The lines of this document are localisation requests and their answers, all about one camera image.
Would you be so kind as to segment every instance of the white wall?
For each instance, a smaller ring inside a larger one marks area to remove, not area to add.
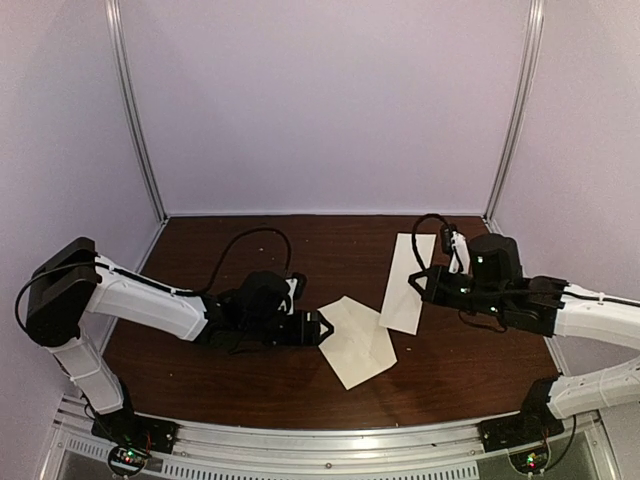
[[[528,275],[640,299],[640,4],[548,0],[522,136],[496,220]],[[572,374],[638,352],[560,339]],[[640,408],[603,412],[624,479],[637,479]]]
[[[484,210],[528,0],[122,9],[169,212]]]
[[[79,235],[133,266],[156,224],[123,116],[104,3],[1,0],[0,18],[0,477],[27,479],[67,381],[15,324],[15,294]],[[91,325],[93,335],[103,325]]]

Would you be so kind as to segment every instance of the cable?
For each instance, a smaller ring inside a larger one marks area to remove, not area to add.
[[[508,328],[505,325],[502,325],[499,320],[498,320],[498,323],[500,323],[500,326],[502,327],[502,329],[496,328],[492,325],[484,325],[482,323],[471,322],[462,316],[462,310],[458,310],[458,318],[462,321],[462,323],[464,323],[465,325],[468,325],[469,327],[480,328],[482,330],[489,330],[490,332],[493,332],[493,333],[506,333],[506,331],[508,330]]]
[[[579,300],[587,300],[590,302],[609,302],[609,303],[617,303],[619,305],[627,305],[628,307],[636,307],[640,308],[640,302],[634,302],[633,300],[625,300],[623,298],[615,298],[615,297],[594,297],[590,295],[580,295],[579,293],[573,292],[562,292],[564,295],[569,295],[570,297],[577,298]]]
[[[437,213],[427,213],[425,215],[422,215],[420,218],[418,218],[415,221],[415,223],[413,224],[413,228],[411,229],[411,249],[413,250],[413,256],[416,257],[416,261],[418,262],[418,265],[420,266],[421,270],[426,270],[427,267],[425,266],[424,261],[422,260],[422,256],[420,255],[420,252],[418,251],[418,237],[417,237],[418,227],[420,227],[422,223],[424,223],[426,220],[429,220],[429,219],[438,220],[447,228],[451,227],[449,225],[449,222],[447,222],[447,220],[442,215],[439,215]],[[460,261],[459,257],[458,257],[458,263],[462,267],[462,262]]]
[[[16,317],[16,321],[18,322],[18,326],[20,327],[20,329],[24,333],[29,335],[29,333],[27,332],[27,327],[25,326],[25,324],[22,322],[22,319],[20,318],[20,301],[22,300],[22,297],[24,296],[25,292],[29,289],[29,287],[31,287],[38,280],[41,280],[41,279],[43,279],[45,277],[48,277],[49,275],[52,275],[52,274],[58,273],[58,272],[63,272],[65,270],[72,270],[72,269],[78,268],[78,267],[103,267],[103,268],[109,268],[107,265],[105,265],[103,263],[98,263],[98,262],[69,263],[68,265],[62,265],[60,267],[52,268],[51,270],[45,270],[44,272],[41,272],[41,273],[39,273],[37,275],[34,275],[27,283],[25,283],[22,286],[22,288],[18,292],[18,295],[16,296],[16,302],[14,304],[13,313],[14,313],[14,315]]]
[[[222,251],[222,254],[220,254],[220,258],[218,259],[218,262],[216,263],[213,272],[211,273],[211,276],[209,277],[209,281],[207,282],[207,284],[198,289],[198,290],[177,290],[175,288],[171,288],[171,287],[167,287],[166,285],[163,285],[161,283],[155,282],[153,280],[150,280],[146,277],[143,277],[142,275],[137,275],[135,273],[129,272],[127,270],[123,270],[121,268],[114,268],[113,270],[116,273],[119,273],[120,275],[130,278],[132,280],[136,280],[140,283],[143,283],[145,285],[148,285],[150,287],[153,288],[157,288],[158,290],[161,290],[163,292],[166,293],[171,293],[172,295],[177,295],[179,297],[200,297],[202,295],[205,295],[206,293],[209,292],[209,290],[211,290],[211,288],[213,287],[213,284],[216,280],[216,277],[218,276],[218,273],[220,272],[220,268],[222,267],[222,264],[224,263],[227,255],[229,254],[229,252],[231,251],[231,248],[233,248],[233,246],[238,242],[238,240],[244,238],[244,237],[248,237],[249,235],[253,235],[255,233],[260,233],[260,232],[273,232],[277,235],[280,236],[280,238],[282,238],[282,240],[284,241],[286,247],[287,247],[287,257],[285,260],[285,264],[284,264],[284,275],[286,276],[288,271],[289,271],[289,266],[291,264],[291,257],[293,254],[293,247],[291,246],[291,241],[289,240],[289,237],[287,237],[287,235],[280,229],[278,228],[274,228],[274,227],[256,227],[256,228],[252,228],[250,230],[246,230],[242,233],[239,233],[238,235],[236,235],[235,237],[233,237],[231,239],[231,241],[227,244],[227,246],[224,248],[224,250]]]
[[[564,451],[560,454],[560,456],[558,457],[558,459],[556,460],[556,462],[551,465],[550,467],[545,467],[543,470],[543,473],[547,473],[549,470],[556,468],[558,466],[558,464],[564,459],[564,457],[567,455],[567,453],[569,452],[569,449],[571,448],[571,445],[573,444],[573,439],[576,436],[576,429],[578,427],[578,419],[576,418],[576,416],[573,416],[573,428],[571,429],[571,436],[569,437],[569,442],[567,442],[567,446],[564,448]]]
[[[225,249],[222,251],[222,253],[220,254],[220,258],[218,259],[218,263],[216,264],[216,266],[213,269],[213,272],[211,272],[211,277],[209,278],[209,281],[207,282],[207,284],[199,289],[199,290],[195,290],[193,293],[194,295],[191,296],[200,296],[200,295],[204,295],[205,293],[208,293],[209,290],[211,290],[211,287],[213,287],[213,284],[216,280],[216,277],[218,276],[218,273],[220,272],[220,268],[222,267],[222,264],[224,263],[225,258],[227,257],[227,254],[229,253],[229,251],[231,250],[231,248],[233,248],[233,246],[236,244],[236,242],[238,240],[240,240],[241,238],[247,237],[249,235],[253,235],[255,233],[259,233],[259,232],[273,232],[277,235],[280,236],[280,238],[282,238],[282,240],[284,241],[286,247],[287,247],[287,259],[285,261],[284,264],[284,273],[285,276],[286,274],[289,272],[289,266],[291,264],[291,256],[293,253],[293,247],[291,247],[291,242],[289,241],[289,237],[287,237],[287,235],[280,229],[278,228],[274,228],[274,227],[256,227],[256,228],[252,228],[250,230],[246,230],[242,233],[239,233],[238,235],[236,235],[235,237],[233,237],[231,239],[231,241],[227,244],[227,246],[225,247]]]

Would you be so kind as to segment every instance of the brown wooden surface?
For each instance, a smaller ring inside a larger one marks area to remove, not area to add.
[[[298,306],[343,295],[379,311],[398,232],[414,217],[233,217],[172,219],[144,273],[180,287],[204,285],[229,239],[251,227],[283,229],[292,271],[309,283]],[[472,238],[480,218],[457,217]],[[423,232],[437,231],[428,223]],[[284,247],[264,233],[232,250],[213,291],[251,270],[281,268]],[[446,261],[436,245],[434,263]],[[498,335],[463,325],[457,312],[425,305],[417,336],[391,332],[398,363],[346,391],[317,348],[274,348],[230,356],[121,321],[105,357],[137,410],[183,420],[267,428],[360,429],[421,425],[518,410],[533,380],[556,369],[542,337]]]

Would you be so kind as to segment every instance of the paper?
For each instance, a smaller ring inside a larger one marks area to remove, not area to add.
[[[417,243],[422,260],[425,266],[429,267],[436,236],[418,235]],[[422,300],[420,294],[408,282],[409,275],[418,271],[420,266],[411,249],[411,234],[399,233],[396,237],[387,290],[382,303],[380,326],[411,335],[418,332]]]
[[[391,368],[397,361],[389,332],[378,325],[380,314],[349,297],[320,308],[335,333],[320,344],[347,390]]]

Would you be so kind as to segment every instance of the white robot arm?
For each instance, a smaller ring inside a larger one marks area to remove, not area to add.
[[[423,268],[409,277],[409,283],[423,301],[496,317],[503,331],[590,338],[640,350],[640,302],[560,279],[525,278],[515,240],[487,234],[467,244],[455,225],[439,215],[418,219],[414,235],[426,219],[443,224],[442,249],[451,263],[424,268],[414,246]],[[562,433],[562,419],[639,400],[640,357],[586,375],[541,379],[531,387],[519,414],[484,421],[480,431],[486,451],[511,448],[538,441],[543,430]]]
[[[106,365],[81,326],[85,313],[120,317],[201,345],[233,348],[242,340],[314,346],[333,333],[319,312],[294,309],[306,280],[252,272],[238,288],[218,295],[183,290],[130,272],[79,238],[34,272],[26,324],[82,390],[94,415],[94,433],[133,448],[170,451],[175,424],[140,417],[126,386]]]

